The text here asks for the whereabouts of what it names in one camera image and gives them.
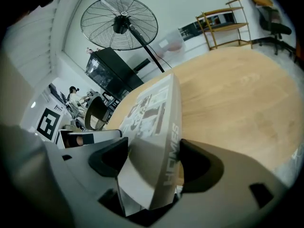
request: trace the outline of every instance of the shelf unit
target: shelf unit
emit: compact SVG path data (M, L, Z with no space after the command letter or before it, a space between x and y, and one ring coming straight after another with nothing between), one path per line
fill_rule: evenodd
M239 2L240 7L232 7L231 6L231 3L236 2L236 1ZM252 49L252 42L251 42L251 35L250 35L249 25L248 25L246 14L244 12L244 8L241 4L241 1L240 0L232 0L232 1L227 2L226 5L229 5L229 8L220 9L220 10L218 9L218 10L214 10L214 11L210 11L210 12L202 12L201 15L195 17L199 26L200 26L200 29L202 30L202 32L205 36L205 39L206 39L207 45L209 47L209 50L211 51L213 49L217 49L219 46L226 45L226 44L233 43L233 42L238 42L239 47L245 46L245 45L251 45L251 49ZM234 11L236 11L236 10L242 10L243 11L245 21L246 21L245 23L237 23L236 17L234 16ZM220 26L220 25L215 25L215 26L210 25L209 20L207 19L207 17L210 17L212 15L216 15L216 14L227 13L227 12L232 12L235 23L223 24L222 26ZM205 22L207 24L207 28L203 28L203 26L201 24L201 20L205 20ZM242 38L241 38L239 28L244 27L244 26L247 26L247 28L248 28L249 41L242 40ZM217 42L215 40L215 37L214 37L214 32L229 31L229 30L234 30L234 29L238 30L239 39L233 40L233 41L228 41L228 42L225 42L225 43L222 43L222 44L217 44ZM210 32L211 35L212 35L212 38L213 38L213 41L214 41L214 46L212 46L212 47L209 44L206 32Z

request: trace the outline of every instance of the fan pole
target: fan pole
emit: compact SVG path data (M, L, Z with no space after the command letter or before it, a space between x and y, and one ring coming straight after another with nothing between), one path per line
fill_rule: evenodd
M148 54L150 55L150 57L153 59L153 61L156 63L157 67L161 70L161 72L165 72L163 70L163 68L161 67L160 63L157 61L157 59L155 58L155 56L153 55L153 53L149 50L149 48L146 46L146 42L144 40L144 38L141 36L141 34L137 31L137 29L134 28L133 25L130 25L129 27L130 32L132 33L132 35L134 35L134 37L139 41L139 43L142 45L142 47L148 52Z

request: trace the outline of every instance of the standing fan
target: standing fan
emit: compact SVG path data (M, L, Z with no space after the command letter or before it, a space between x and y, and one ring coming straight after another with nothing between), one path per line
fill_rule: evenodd
M92 43L114 50L133 50L143 47L158 68L163 68L147 48L158 32L152 11L137 0L99 0L84 12L81 30Z

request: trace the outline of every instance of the wooden shelf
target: wooden shelf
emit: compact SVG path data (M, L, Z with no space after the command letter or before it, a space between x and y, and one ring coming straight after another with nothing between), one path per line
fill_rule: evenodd
M229 24L229 25L225 25L222 27L217 27L217 28L212 28L213 32L217 32L217 31L228 31L228 30L232 30L232 29L238 29L241 28L245 25L247 25L248 23L236 23L236 24ZM210 29L207 27L204 29L205 32L210 32Z
M239 7L232 7L230 4L233 3L233 2L236 2L236 1L239 2L240 6ZM244 8L242 6L241 0L232 0L232 1L229 1L228 3L226 3L226 5L227 4L229 5L229 8L224 8L224 9L220 9L220 10L219 9L218 10L213 10L213 11L210 11L210 12L202 12L201 15L199 15L198 17L196 17L198 25L199 25L200 29L202 30L203 35L204 35L204 37L206 39L206 42L207 42L209 50L214 50L214 49L218 48L219 46L230 44L230 43L235 43L234 46L237 46L237 47L241 47L241 46L245 46L245 45L250 45L251 49L252 49L249 24L248 24L248 21L247 21L247 18L246 18L246 14L244 12ZM244 17L245 17L245 21L246 21L245 23L237 23L236 18L234 16L234 12L233 12L235 10L242 10L242 12L244 14ZM211 25L210 24L210 20L208 19L208 17L214 16L216 14L225 14L227 12L231 12L232 13L233 18L234 18L234 23L233 22L225 22L225 23L221 23L219 25ZM239 28L244 27L244 26L248 27L249 41L245 41L245 40L241 39L241 33L239 31ZM229 31L229 30L235 30L235 29L238 30L238 37L239 37L239 39L233 40L233 41L228 41L228 42L222 43L222 44L217 44L214 32ZM213 46L213 47L210 46L208 37L206 35L207 32L211 33L214 45L217 45L216 47L215 46Z
M220 47L220 46L223 46L223 45L227 45L227 44L230 44L230 43L237 43L237 45L235 45L235 47L242 47L242 46L246 46L246 45L250 45L251 44L251 41L246 41L246 40L233 40L233 41L228 41L228 42L225 42L225 43L222 43L222 44L218 44L217 46Z
M224 13L224 12L232 12L232 11L235 11L235 10L240 10L242 9L243 7L232 7L232 8L225 8L225 9L218 9L218 10L213 10L213 11L210 11L210 12L205 12L205 15L206 16L209 16L209 15L212 15L212 14L217 14L217 13Z

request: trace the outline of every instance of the table surface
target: table surface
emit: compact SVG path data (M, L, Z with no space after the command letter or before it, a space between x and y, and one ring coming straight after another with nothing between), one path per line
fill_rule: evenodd
M303 139L303 102L292 78L265 55L228 47L189 60L133 90L107 129L117 129L138 94L174 73L180 81L182 138L246 154L269 170Z

